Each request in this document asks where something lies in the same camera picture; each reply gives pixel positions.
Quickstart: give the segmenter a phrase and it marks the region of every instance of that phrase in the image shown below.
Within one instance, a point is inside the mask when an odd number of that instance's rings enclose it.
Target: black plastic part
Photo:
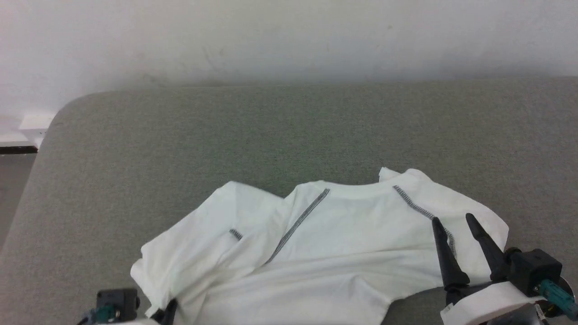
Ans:
[[[512,255],[514,255],[514,253],[521,253],[522,250],[519,249],[518,247],[510,247],[508,249],[506,249],[506,251],[504,252],[504,260],[506,261],[507,265],[510,265],[512,263]]]
[[[502,250],[496,245],[494,240],[488,235],[485,229],[477,221],[471,213],[466,213],[466,221],[472,236],[480,244],[481,250],[484,252],[486,261],[488,261],[488,266],[490,266],[490,280],[500,281],[505,280],[508,273],[508,267],[504,260],[504,254]]]
[[[562,263],[539,248],[525,253],[511,253],[509,260],[508,280],[528,297],[538,295],[534,288],[543,280],[548,279],[554,283],[560,280]]]
[[[452,254],[450,245],[447,244],[446,231],[438,218],[432,219],[432,228],[444,289],[449,291],[452,287],[467,286],[470,279],[466,273],[462,272],[458,261]]]
[[[76,325],[84,325],[88,322],[88,317],[82,318]]]
[[[0,147],[0,154],[27,154],[37,152],[38,148],[35,146]]]
[[[140,299],[136,289],[111,289],[101,290],[97,293],[97,308],[113,305],[120,311],[118,317],[110,323],[129,322],[136,319],[136,310],[139,308]]]
[[[169,304],[166,306],[164,311],[158,309],[156,312],[154,312],[150,319],[154,320],[160,325],[173,325],[173,321],[175,320],[175,312],[177,311],[178,306],[179,304],[177,303],[176,299],[172,299],[169,301]]]

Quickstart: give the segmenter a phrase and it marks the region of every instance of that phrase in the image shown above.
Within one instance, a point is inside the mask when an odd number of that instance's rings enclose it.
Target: gray stitching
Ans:
[[[423,216],[427,217],[428,219],[432,220],[433,218],[435,218],[436,216],[431,213],[430,211],[427,211],[426,209],[420,207],[419,205],[415,204],[412,199],[409,197],[409,195],[407,193],[405,193],[404,190],[401,189],[401,187],[395,185],[394,189],[397,191],[397,193],[403,198],[403,200],[407,203],[407,205],[409,205],[410,208],[414,209],[415,211],[421,213]],[[450,249],[452,254],[455,256],[455,239],[454,239],[454,235],[452,235],[450,233],[450,231],[448,231],[447,229],[444,228],[444,230],[446,231],[447,234],[447,239],[449,241],[450,244]]]
[[[287,243],[289,238],[291,238],[291,236],[293,235],[293,233],[295,232],[297,227],[299,227],[299,225],[301,225],[301,223],[303,223],[303,221],[305,221],[305,218],[307,218],[307,216],[309,216],[311,211],[313,211],[313,209],[315,209],[315,207],[327,196],[327,194],[329,194],[329,189],[323,190],[323,192],[321,194],[319,194],[319,196],[315,199],[315,201],[313,201],[313,203],[311,203],[309,205],[309,207],[307,209],[305,209],[305,211],[303,211],[303,213],[299,216],[297,221],[295,221],[293,226],[291,226],[291,229],[289,229],[289,231],[287,231],[287,233],[281,238],[281,241],[277,245],[277,248],[275,248],[275,251],[273,252],[271,257],[263,265],[269,264],[273,260],[273,258],[275,258],[275,256],[277,256],[277,254],[281,251],[281,248],[283,248],[283,246],[285,246],[285,244]]]
[[[235,236],[235,238],[237,238],[238,241],[243,239],[243,235],[241,235],[241,233],[239,231],[236,231],[235,229],[229,229],[229,233]]]

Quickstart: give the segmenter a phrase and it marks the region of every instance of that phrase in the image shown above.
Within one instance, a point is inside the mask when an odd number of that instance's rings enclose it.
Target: t-shirt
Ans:
[[[496,214],[416,169],[285,199],[229,182],[145,244],[131,275],[153,309],[178,300],[175,325],[380,324],[393,301],[442,286],[433,217],[472,282],[489,279],[466,213],[503,249]]]

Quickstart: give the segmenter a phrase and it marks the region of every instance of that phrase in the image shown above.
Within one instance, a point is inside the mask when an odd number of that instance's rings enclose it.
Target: gray fabric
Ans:
[[[487,205],[509,245],[549,252],[578,286],[577,139],[570,77],[89,95],[36,157],[0,257],[0,323],[75,324],[97,290],[134,285],[139,248],[228,180],[285,196],[376,182],[381,166]],[[420,293],[385,323],[440,324],[443,307],[441,289]]]

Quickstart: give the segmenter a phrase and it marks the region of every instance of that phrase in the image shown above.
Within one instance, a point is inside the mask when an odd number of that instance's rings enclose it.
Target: baseboard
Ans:
[[[0,154],[25,154],[37,152],[38,148],[35,146],[0,147]]]

